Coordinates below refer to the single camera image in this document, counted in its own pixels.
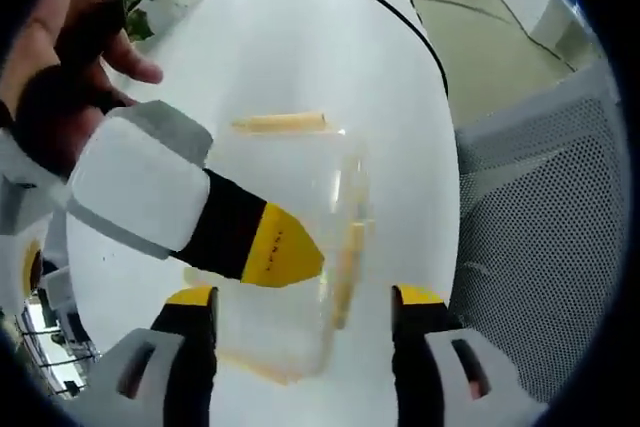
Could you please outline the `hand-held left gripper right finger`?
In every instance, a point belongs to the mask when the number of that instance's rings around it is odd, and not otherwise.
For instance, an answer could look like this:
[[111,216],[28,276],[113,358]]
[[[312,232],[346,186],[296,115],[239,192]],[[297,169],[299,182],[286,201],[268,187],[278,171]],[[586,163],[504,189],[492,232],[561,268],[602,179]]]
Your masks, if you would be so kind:
[[399,426],[533,426],[547,410],[511,359],[431,291],[391,287],[391,336]]

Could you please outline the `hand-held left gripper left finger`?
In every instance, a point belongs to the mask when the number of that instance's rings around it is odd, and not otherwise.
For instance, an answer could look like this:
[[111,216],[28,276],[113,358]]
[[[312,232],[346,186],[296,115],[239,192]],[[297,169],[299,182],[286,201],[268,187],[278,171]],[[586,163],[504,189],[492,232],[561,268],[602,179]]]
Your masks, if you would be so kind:
[[208,426],[218,289],[170,296],[148,328],[102,355],[84,391],[87,426]]

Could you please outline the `person's right hand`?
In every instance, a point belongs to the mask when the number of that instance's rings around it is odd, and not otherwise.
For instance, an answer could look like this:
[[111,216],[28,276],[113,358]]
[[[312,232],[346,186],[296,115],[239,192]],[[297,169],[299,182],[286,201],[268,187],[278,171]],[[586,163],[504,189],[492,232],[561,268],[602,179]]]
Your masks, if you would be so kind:
[[107,112],[133,105],[104,68],[148,84],[161,68],[125,30],[122,0],[27,0],[1,18],[1,126],[28,158],[66,178]]

